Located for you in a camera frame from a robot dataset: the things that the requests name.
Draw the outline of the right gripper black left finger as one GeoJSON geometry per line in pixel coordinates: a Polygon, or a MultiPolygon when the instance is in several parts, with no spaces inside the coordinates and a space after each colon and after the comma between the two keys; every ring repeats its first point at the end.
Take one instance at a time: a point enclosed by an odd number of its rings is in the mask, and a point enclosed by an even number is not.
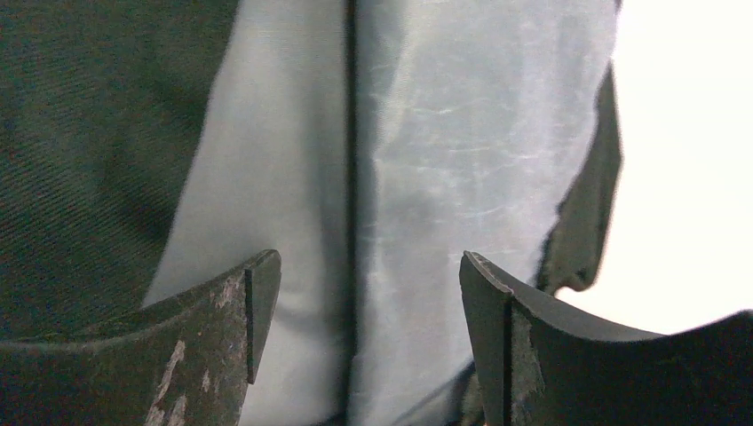
{"type": "Polygon", "coordinates": [[[280,283],[268,249],[144,309],[3,342],[2,424],[237,424],[280,283]]]}

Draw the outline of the black student backpack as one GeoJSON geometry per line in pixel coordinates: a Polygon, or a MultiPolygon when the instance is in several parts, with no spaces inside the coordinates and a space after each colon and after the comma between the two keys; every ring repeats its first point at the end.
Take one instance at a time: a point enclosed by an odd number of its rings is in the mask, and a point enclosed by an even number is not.
{"type": "Polygon", "coordinates": [[[617,1],[4,1],[1,345],[281,283],[235,425],[480,423],[482,251],[594,281],[617,1]]]}

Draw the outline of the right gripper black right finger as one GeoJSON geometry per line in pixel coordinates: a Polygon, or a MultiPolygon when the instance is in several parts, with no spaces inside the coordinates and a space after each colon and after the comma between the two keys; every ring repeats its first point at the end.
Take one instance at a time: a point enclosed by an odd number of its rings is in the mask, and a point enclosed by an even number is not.
{"type": "Polygon", "coordinates": [[[491,425],[749,425],[752,314],[674,335],[627,327],[465,252],[459,281],[491,425]]]}

